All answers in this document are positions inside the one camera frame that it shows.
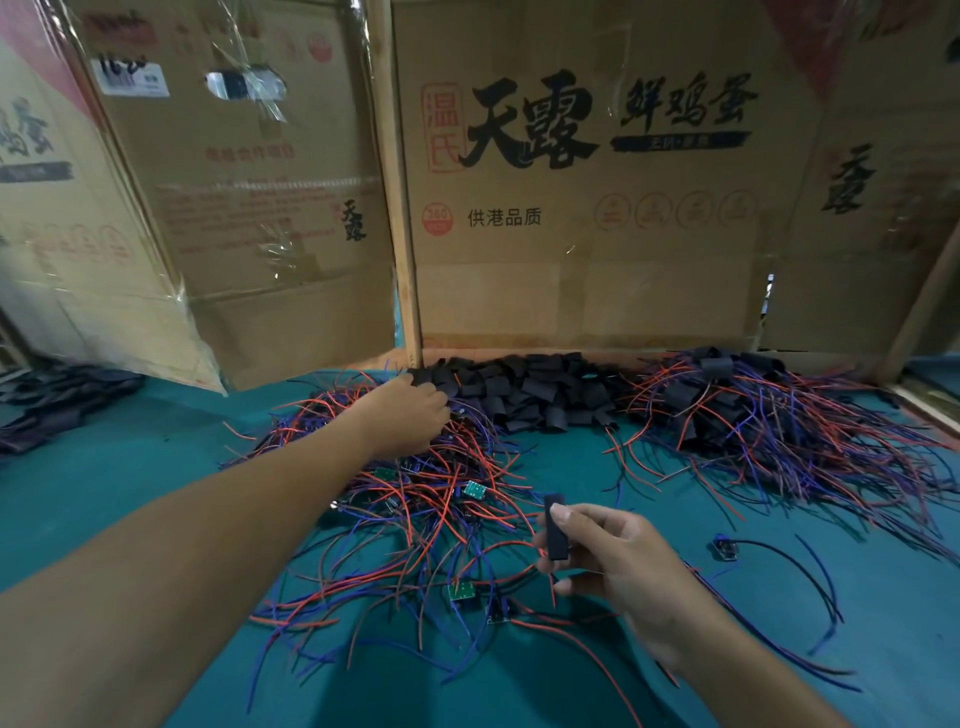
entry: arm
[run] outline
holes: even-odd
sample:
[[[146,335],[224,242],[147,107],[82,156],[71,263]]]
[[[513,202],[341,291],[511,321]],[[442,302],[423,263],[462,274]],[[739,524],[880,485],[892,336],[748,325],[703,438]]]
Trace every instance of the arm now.
[[[411,381],[148,503],[1,594],[0,725],[160,725],[344,485],[440,433],[446,396]]]
[[[567,561],[553,563],[543,556],[537,568],[587,570],[557,582],[557,594],[607,599],[647,651],[679,672],[721,725],[849,725],[741,629],[646,519],[590,504],[554,505],[550,512],[578,546]],[[545,543],[541,531],[534,546]]]

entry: circular icon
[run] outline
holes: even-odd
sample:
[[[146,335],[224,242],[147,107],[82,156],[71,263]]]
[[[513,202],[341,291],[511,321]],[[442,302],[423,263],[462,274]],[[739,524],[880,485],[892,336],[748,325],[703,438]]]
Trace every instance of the circular icon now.
[[[677,205],[677,222],[681,228],[702,228],[713,214],[713,195],[703,190],[691,192]]]
[[[613,193],[600,198],[593,210],[593,220],[600,230],[611,231],[622,228],[630,219],[630,200],[623,195]]]
[[[23,223],[20,226],[20,239],[27,248],[33,249],[35,253],[48,255],[53,252],[50,242],[44,239],[40,226],[34,223]]]
[[[86,225],[75,225],[70,228],[70,239],[78,251],[93,260],[100,260],[104,256],[100,243]]]
[[[756,195],[753,192],[738,189],[720,201],[717,220],[721,225],[727,226],[749,223],[756,217],[757,205]]]
[[[636,223],[644,230],[656,230],[670,222],[673,203],[662,192],[651,192],[636,204]]]
[[[453,230],[453,213],[444,203],[430,203],[421,216],[423,228],[431,235],[446,235]]]
[[[312,33],[306,39],[306,47],[310,55],[319,63],[326,63],[333,58],[333,47],[323,33]]]
[[[117,228],[104,225],[97,233],[103,247],[107,249],[107,252],[112,255],[115,261],[124,264],[133,259],[133,254],[127,247],[127,239],[120,234]]]

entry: right hand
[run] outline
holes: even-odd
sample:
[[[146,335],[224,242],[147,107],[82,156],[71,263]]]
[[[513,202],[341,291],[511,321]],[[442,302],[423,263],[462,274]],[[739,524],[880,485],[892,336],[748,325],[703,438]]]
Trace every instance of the right hand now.
[[[395,376],[371,389],[334,422],[356,426],[374,460],[426,451],[450,421],[450,408],[446,395],[433,384],[415,387],[413,381],[410,373]]]
[[[583,569],[557,582],[558,595],[606,599],[648,652],[665,667],[684,670],[699,639],[731,618],[689,572],[657,529],[642,516],[591,503],[550,510],[570,539],[570,557],[551,562],[541,556],[542,573]],[[543,526],[543,515],[538,516]],[[546,534],[533,545],[546,546]]]

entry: black cable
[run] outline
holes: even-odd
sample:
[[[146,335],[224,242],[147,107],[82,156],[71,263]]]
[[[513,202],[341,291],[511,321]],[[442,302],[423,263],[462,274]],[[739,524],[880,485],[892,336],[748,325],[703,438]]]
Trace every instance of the black cable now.
[[[782,556],[784,559],[786,559],[795,567],[797,567],[797,569],[799,569],[803,573],[803,575],[807,579],[809,579],[810,583],[813,584],[814,587],[816,587],[817,592],[820,593],[820,597],[824,600],[824,603],[827,604],[827,611],[830,613],[830,618],[832,619],[833,616],[836,615],[837,618],[840,619],[840,621],[844,621],[843,615],[840,614],[840,610],[837,608],[837,605],[833,601],[833,598],[829,594],[827,594],[827,591],[822,586],[820,586],[820,582],[814,578],[813,574],[807,571],[804,565],[801,564],[799,561],[797,561],[795,558],[793,558],[793,556],[786,553],[785,551],[781,551],[776,546],[770,546],[769,544],[764,544],[762,541],[750,541],[749,539],[728,539],[728,538],[724,538],[723,540],[728,541],[731,544],[749,544],[751,546],[760,546],[762,548],[766,548]]]

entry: cardboard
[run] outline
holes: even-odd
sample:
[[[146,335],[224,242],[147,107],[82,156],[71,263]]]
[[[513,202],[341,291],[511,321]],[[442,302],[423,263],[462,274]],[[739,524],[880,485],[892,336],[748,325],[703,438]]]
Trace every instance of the cardboard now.
[[[780,5],[396,3],[424,347],[752,346],[842,49]]]
[[[32,347],[218,390],[390,350],[349,11],[67,5],[73,40],[46,42],[49,18],[0,0],[0,108],[19,120],[26,99],[36,120],[13,127],[32,167],[0,152],[0,305]]]
[[[936,0],[865,11],[775,267],[766,347],[886,352],[960,217],[960,17]]]

